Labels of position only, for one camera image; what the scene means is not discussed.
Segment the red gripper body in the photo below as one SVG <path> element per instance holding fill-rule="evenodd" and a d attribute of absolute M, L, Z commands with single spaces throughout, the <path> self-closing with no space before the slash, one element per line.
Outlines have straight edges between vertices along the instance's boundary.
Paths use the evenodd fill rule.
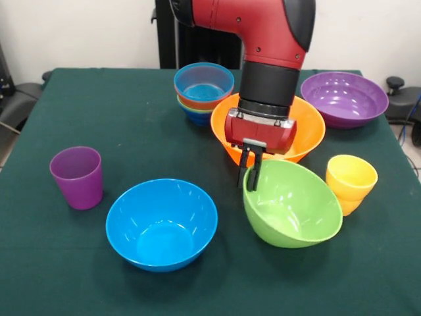
<path fill-rule="evenodd" d="M 297 121 L 258 117 L 231 108 L 226 116 L 224 132 L 226 141 L 232 145 L 255 145 L 263 148 L 266 153 L 283 155 L 292 146 L 297 133 Z"/>

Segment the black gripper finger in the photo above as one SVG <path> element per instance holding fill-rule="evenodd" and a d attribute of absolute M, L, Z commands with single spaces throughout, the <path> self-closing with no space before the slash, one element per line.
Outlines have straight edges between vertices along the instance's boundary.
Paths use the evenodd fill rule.
<path fill-rule="evenodd" d="M 254 192 L 257 190 L 260 168 L 262 165 L 262 151 L 255 152 L 255 162 L 253 168 L 249 171 L 249 176 L 247 178 L 247 191 Z"/>
<path fill-rule="evenodd" d="M 237 177 L 237 187 L 242 188 L 243 187 L 243 179 L 245 176 L 245 173 L 247 171 L 247 161 L 250 154 L 250 148 L 249 147 L 243 147 L 241 149 L 241 157 L 239 160 L 239 172 Z"/>

